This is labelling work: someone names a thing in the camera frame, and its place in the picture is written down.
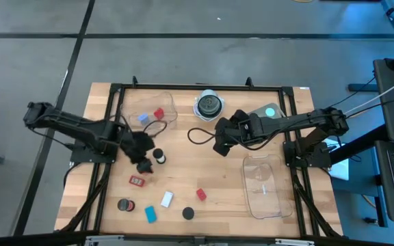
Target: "red block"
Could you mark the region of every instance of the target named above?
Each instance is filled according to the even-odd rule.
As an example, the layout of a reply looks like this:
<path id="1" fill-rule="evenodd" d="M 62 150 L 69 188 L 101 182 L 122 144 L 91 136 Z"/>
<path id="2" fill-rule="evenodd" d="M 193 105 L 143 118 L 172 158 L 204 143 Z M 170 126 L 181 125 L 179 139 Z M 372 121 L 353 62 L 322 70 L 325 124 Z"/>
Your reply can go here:
<path id="1" fill-rule="evenodd" d="M 160 120 L 163 118 L 163 109 L 162 108 L 158 108 L 155 112 L 155 117 Z"/>
<path id="2" fill-rule="evenodd" d="M 205 192 L 202 189 L 198 189 L 197 190 L 197 195 L 198 195 L 198 198 L 200 198 L 201 201 L 206 199 L 206 194 L 205 194 Z"/>
<path id="3" fill-rule="evenodd" d="M 133 185 L 137 185 L 139 187 L 142 187 L 145 183 L 145 180 L 143 180 L 142 178 L 138 178 L 137 176 L 130 176 L 130 180 L 129 183 L 133 184 Z"/>

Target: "white block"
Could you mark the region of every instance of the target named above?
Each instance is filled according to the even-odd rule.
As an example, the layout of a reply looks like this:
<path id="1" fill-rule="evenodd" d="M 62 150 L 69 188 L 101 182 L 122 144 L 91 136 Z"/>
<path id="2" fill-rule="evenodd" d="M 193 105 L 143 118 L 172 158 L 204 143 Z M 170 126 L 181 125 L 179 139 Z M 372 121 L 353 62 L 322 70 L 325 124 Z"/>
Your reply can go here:
<path id="1" fill-rule="evenodd" d="M 171 193 L 169 191 L 165 191 L 165 195 L 163 196 L 161 206 L 166 207 L 166 208 L 169 207 L 173 195 L 174 195 L 173 193 Z"/>

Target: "wooden table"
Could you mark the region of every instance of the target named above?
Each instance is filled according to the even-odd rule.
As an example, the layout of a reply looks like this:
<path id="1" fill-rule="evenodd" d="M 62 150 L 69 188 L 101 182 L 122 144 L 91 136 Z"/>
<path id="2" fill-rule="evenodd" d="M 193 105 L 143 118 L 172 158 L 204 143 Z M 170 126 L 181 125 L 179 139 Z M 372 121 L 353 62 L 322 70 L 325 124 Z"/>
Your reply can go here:
<path id="1" fill-rule="evenodd" d="M 110 83 L 93 83 L 84 117 L 100 120 L 104 112 L 109 95 Z M 298 113 L 306 113 L 314 109 L 311 93 L 307 87 L 294 87 L 294 98 Z M 165 90 L 127 89 L 124 96 L 125 105 L 144 98 L 156 96 Z M 277 174 L 285 180 L 285 189 L 292 207 L 292 214 L 288 217 L 269 219 L 255 219 L 250 216 L 244 197 L 243 178 L 241 175 L 243 159 L 248 155 L 272 154 L 281 159 L 284 165 L 282 150 L 283 134 L 277 135 L 266 147 L 251 152 L 235 146 L 227 157 L 222 157 L 212 150 L 214 140 L 197 146 L 187 139 L 187 131 L 192 127 L 205 128 L 213 131 L 216 120 L 203 122 L 192 111 L 194 99 L 201 91 L 169 90 L 174 98 L 178 118 L 176 126 L 168 129 L 155 138 L 155 144 L 161 148 L 167 162 L 159 165 L 153 159 L 151 151 L 147 156 L 153 162 L 154 174 L 140 176 L 134 165 L 122 151 L 118 152 L 116 163 L 112 165 L 107 196 L 105 199 L 101 232 L 116 234 L 169 234 L 169 235 L 207 235 L 207 236 L 283 236 L 298 237 L 298 220 L 293 199 L 293 190 L 289 169 L 282 166 Z M 229 118 L 236 109 L 253 111 L 267 103 L 278 104 L 276 92 L 234 92 L 219 91 L 226 106 L 222 116 Z M 288 98 L 285 104 L 289 109 Z M 307 135 L 311 129 L 302 131 Z M 192 133 L 195 141 L 208 136 Z M 315 205 L 326 221 L 338 233 L 342 233 L 337 206 L 330 178 L 322 170 L 310 168 L 309 176 Z M 64 227 L 86 200 L 88 186 L 92 173 L 92 164 L 83 163 L 69 174 L 66 188 L 60 204 L 60 210 L 55 223 L 55 229 Z M 137 175 L 146 179 L 144 187 L 139 188 L 129 184 L 130 175 Z M 203 188 L 207 199 L 201 202 L 196 190 Z M 169 208 L 160 206 L 165 191 L 171 191 L 174 198 Z M 136 204 L 133 212 L 122 212 L 117 203 L 122 198 L 129 198 Z M 149 224 L 144 209 L 154 206 L 157 221 Z M 196 215 L 187 221 L 182 217 L 182 210 L 191 206 Z M 303 204 L 306 229 L 311 234 L 311 223 L 308 209 Z M 91 210 L 89 228 L 93 227 L 96 204 Z"/>

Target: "clear plastic container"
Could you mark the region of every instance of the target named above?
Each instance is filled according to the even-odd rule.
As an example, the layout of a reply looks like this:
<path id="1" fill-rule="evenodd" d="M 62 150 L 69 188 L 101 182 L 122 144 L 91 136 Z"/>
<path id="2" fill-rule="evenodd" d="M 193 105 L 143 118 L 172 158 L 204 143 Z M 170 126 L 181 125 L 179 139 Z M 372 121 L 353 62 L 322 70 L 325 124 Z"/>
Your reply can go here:
<path id="1" fill-rule="evenodd" d="M 243 160 L 244 193 L 254 218 L 288 217 L 292 214 L 282 168 L 276 155 L 248 156 Z"/>
<path id="2" fill-rule="evenodd" d="M 161 119 L 155 116 L 155 112 L 159 109 L 163 111 Z M 165 126 L 163 122 L 167 123 L 168 128 L 174 127 L 177 119 L 177 110 L 170 92 L 162 92 L 157 96 L 142 99 L 129 105 L 123 104 L 121 114 L 125 117 L 132 131 L 143 131 L 145 129 L 145 132 L 149 135 L 159 132 Z M 142 122 L 138 118 L 144 114 L 148 116 L 148 120 Z"/>

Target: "concrete floor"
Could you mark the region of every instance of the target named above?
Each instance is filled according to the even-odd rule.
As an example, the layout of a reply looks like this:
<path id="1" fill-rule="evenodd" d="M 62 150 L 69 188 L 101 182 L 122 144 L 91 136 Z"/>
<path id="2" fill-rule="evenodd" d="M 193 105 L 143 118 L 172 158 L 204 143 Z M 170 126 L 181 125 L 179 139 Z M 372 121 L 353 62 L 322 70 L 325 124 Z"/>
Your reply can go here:
<path id="1" fill-rule="evenodd" d="M 0 32 L 78 33 L 88 0 L 0 0 Z M 97 0 L 88 33 L 394 33 L 380 3 L 291 0 Z M 29 101 L 54 103 L 74 39 L 0 39 L 0 236 L 10 228 L 42 138 L 22 123 Z M 64 110 L 82 114 L 92 82 L 309 86 L 316 107 L 372 78 L 372 60 L 394 57 L 393 40 L 101 39 L 84 40 Z M 342 103 L 349 109 L 375 94 Z M 350 141 L 382 123 L 381 110 L 350 120 Z M 53 144 L 26 233 L 51 232 L 70 152 Z M 346 236 L 394 243 L 394 223 L 361 221 L 374 210 L 336 192 Z"/>

